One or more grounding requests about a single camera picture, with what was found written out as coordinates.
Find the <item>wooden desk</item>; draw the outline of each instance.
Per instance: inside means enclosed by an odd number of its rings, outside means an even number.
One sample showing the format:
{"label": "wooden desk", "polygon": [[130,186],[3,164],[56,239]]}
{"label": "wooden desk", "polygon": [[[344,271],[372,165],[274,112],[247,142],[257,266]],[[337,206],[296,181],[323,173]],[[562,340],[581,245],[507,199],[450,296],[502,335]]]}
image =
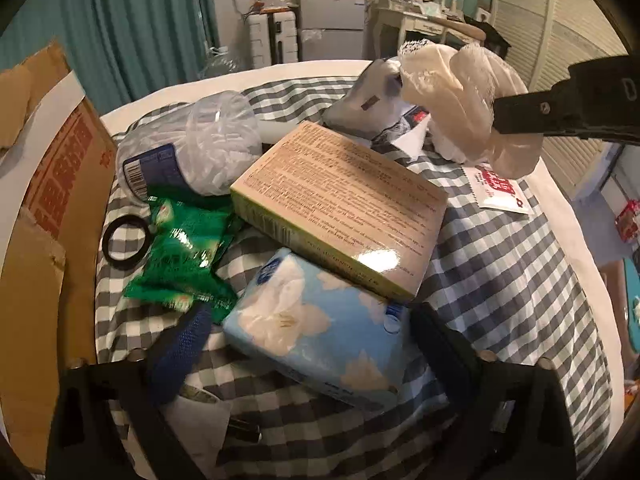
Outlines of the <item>wooden desk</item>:
{"label": "wooden desk", "polygon": [[431,36],[440,36],[441,43],[444,43],[447,34],[453,34],[464,43],[477,41],[482,44],[486,39],[486,34],[483,30],[467,23],[454,22],[444,18],[417,14],[416,12],[379,7],[378,18],[373,28],[373,46],[378,58],[381,57],[380,35],[384,25],[398,29],[398,50],[404,43],[407,32],[412,30],[430,34]]}

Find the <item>black rubber ring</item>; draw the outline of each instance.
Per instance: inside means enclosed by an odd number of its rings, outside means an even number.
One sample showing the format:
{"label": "black rubber ring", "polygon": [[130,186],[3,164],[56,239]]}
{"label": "black rubber ring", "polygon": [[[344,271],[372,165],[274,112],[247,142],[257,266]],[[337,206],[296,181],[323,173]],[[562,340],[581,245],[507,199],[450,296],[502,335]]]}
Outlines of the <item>black rubber ring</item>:
{"label": "black rubber ring", "polygon": [[[145,232],[145,241],[142,243],[140,250],[133,256],[130,256],[125,260],[116,260],[109,252],[109,242],[111,241],[111,237],[113,237],[114,232],[116,232],[116,229],[123,225],[132,225],[133,227],[142,229]],[[151,242],[153,240],[154,236],[151,234],[149,226],[144,218],[138,215],[123,215],[107,225],[107,228],[104,230],[104,235],[102,236],[102,254],[104,254],[104,259],[107,260],[107,263],[114,269],[131,270],[140,262],[140,260],[142,260],[142,258],[145,257],[145,254],[149,250],[149,247],[151,247]]]}

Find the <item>silver refrigerator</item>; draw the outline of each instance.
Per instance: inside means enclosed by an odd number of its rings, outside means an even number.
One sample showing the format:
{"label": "silver refrigerator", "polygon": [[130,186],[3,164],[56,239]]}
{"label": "silver refrigerator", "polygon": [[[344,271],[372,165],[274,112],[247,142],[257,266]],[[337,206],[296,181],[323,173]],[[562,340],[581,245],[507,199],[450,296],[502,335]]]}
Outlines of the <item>silver refrigerator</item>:
{"label": "silver refrigerator", "polygon": [[301,60],[363,59],[365,0],[300,0]]}

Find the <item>tissue pack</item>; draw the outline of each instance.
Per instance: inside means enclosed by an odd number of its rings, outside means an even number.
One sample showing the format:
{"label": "tissue pack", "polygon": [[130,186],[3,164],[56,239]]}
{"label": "tissue pack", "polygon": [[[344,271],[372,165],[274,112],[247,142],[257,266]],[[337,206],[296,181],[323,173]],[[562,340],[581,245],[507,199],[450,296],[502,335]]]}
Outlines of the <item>tissue pack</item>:
{"label": "tissue pack", "polygon": [[447,193],[369,148],[303,121],[231,187],[238,216],[385,298],[410,301]]}
{"label": "tissue pack", "polygon": [[227,341],[283,375],[367,411],[398,402],[415,346],[408,310],[280,249],[223,324]]}

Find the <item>checkered fabric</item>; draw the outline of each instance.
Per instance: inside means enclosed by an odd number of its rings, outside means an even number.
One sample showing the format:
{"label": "checkered fabric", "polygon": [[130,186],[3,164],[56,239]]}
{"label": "checkered fabric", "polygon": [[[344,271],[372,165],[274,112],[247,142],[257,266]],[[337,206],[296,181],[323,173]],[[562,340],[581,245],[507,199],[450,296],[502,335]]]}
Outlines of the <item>checkered fabric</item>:
{"label": "checkered fabric", "polygon": [[[353,81],[286,80],[244,95],[259,118],[317,120]],[[139,123],[175,106],[155,110]],[[582,288],[527,184],[520,181],[533,215],[480,209],[460,165],[442,159],[428,144],[413,162],[390,144],[377,149],[450,196],[418,300],[429,301],[476,349],[490,349],[509,362],[533,364],[543,355],[554,362],[583,474],[604,450],[609,429],[607,359]],[[114,182],[105,226],[126,213],[145,211],[132,205]],[[140,236],[134,229],[120,229],[113,253],[121,258],[133,254]],[[274,240],[246,228],[222,258],[218,275],[242,293],[277,249]],[[177,321],[175,312],[121,297],[139,270],[112,269],[98,255],[95,333],[100,362],[148,348]],[[232,401],[232,416],[262,429],[262,441],[254,446],[226,440],[217,478],[419,478],[452,421],[446,397],[423,358],[408,367],[398,406],[382,414],[361,412],[262,368],[226,345],[219,328],[187,381]],[[114,416],[125,430],[125,415]]]}

